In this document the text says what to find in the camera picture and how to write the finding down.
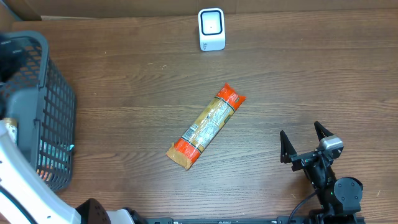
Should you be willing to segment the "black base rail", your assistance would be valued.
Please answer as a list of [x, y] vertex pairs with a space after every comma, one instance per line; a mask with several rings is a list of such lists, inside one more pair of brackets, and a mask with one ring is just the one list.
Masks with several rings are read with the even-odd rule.
[[143, 224], [308, 224], [315, 223], [309, 218], [303, 216], [296, 216], [288, 222], [288, 216], [279, 216], [277, 218], [243, 218], [243, 219], [173, 219], [170, 217], [161, 218], [144, 218], [135, 210], [125, 208], [132, 216], [134, 223]]

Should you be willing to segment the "colourful packet in basket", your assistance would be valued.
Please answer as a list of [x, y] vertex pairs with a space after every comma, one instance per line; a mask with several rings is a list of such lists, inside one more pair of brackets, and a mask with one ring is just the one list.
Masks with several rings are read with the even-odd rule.
[[37, 174], [46, 182], [66, 183], [72, 176], [74, 145], [51, 145], [40, 140]]

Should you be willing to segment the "white tube gold cap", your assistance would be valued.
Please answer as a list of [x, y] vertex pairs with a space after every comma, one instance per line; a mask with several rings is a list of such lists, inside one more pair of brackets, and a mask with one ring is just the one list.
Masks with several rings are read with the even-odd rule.
[[18, 123], [14, 118], [3, 118], [1, 120], [1, 148], [13, 144], [17, 146], [18, 142]]

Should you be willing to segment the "white barcode scanner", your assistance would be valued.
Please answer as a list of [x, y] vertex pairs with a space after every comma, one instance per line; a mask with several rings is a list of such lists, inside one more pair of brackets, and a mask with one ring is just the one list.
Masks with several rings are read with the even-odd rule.
[[223, 50], [226, 46], [224, 12], [222, 9], [206, 8], [198, 13], [200, 49], [204, 52]]

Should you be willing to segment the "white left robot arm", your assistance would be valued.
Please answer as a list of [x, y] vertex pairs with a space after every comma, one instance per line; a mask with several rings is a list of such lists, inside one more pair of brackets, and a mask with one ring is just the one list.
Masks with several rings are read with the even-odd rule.
[[11, 223], [140, 223], [90, 198], [60, 199], [72, 179], [76, 96], [34, 31], [1, 35], [1, 213]]

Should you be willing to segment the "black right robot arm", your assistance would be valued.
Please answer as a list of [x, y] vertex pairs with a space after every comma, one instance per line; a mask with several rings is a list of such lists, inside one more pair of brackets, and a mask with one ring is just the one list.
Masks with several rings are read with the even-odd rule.
[[[314, 122], [319, 145], [314, 151], [298, 155], [284, 131], [280, 132], [280, 161], [291, 163], [292, 170], [303, 170], [314, 188], [314, 193], [303, 199], [291, 212], [285, 223], [364, 223], [361, 211], [363, 184], [354, 177], [336, 178], [331, 168], [343, 152], [343, 141], [327, 130], [320, 122]], [[309, 211], [306, 217], [296, 217], [297, 211], [316, 196], [320, 209]]]

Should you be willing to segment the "grey plastic mesh basket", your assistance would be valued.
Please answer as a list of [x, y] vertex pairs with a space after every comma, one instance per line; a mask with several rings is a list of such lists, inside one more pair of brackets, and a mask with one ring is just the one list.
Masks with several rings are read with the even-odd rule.
[[[76, 96], [50, 59], [49, 45], [42, 34], [22, 31], [5, 35], [22, 49], [22, 66], [1, 83], [1, 115], [17, 120], [17, 146], [36, 171], [40, 140], [51, 145], [75, 145]], [[66, 183], [44, 182], [58, 191], [68, 187], [71, 179]]]

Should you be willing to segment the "orange spaghetti packet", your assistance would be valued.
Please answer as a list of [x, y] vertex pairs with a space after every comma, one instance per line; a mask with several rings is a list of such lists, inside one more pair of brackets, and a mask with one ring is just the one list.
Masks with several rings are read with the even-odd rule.
[[226, 83], [166, 156], [189, 170], [245, 100]]

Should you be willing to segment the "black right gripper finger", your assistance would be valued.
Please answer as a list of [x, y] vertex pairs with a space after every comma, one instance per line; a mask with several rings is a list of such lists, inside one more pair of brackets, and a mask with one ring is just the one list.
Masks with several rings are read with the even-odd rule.
[[280, 145], [280, 162], [285, 164], [292, 162], [292, 158], [297, 155], [297, 152], [283, 130], [280, 132]]
[[323, 138], [333, 136], [333, 133], [327, 130], [319, 121], [314, 122], [314, 127], [319, 141]]

